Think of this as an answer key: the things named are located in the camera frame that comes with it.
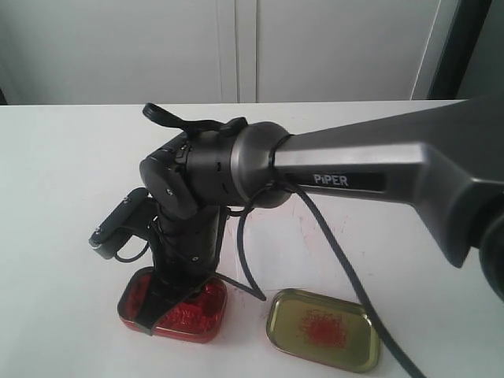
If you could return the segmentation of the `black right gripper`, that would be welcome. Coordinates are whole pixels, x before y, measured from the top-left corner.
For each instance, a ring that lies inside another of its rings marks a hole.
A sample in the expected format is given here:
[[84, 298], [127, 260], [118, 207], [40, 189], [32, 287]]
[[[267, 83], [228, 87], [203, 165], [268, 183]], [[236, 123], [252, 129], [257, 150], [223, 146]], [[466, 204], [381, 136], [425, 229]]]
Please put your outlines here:
[[168, 214], [161, 206], [151, 224], [154, 275], [135, 325], [153, 335], [158, 322], [181, 302], [199, 291], [220, 260], [224, 209], [205, 206], [186, 220]]

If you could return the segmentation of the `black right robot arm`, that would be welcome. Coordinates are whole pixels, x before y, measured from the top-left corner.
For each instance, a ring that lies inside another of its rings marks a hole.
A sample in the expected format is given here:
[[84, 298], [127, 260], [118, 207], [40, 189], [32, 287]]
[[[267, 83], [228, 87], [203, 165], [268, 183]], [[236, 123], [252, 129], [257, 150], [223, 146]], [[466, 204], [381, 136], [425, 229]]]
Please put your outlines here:
[[478, 249], [486, 280], [503, 293], [500, 94], [298, 135], [242, 117], [183, 120], [152, 103], [143, 115], [180, 130], [140, 165], [159, 214], [157, 279], [135, 317], [147, 333], [214, 271], [202, 240], [227, 206], [275, 208], [294, 193], [410, 205], [454, 267]]

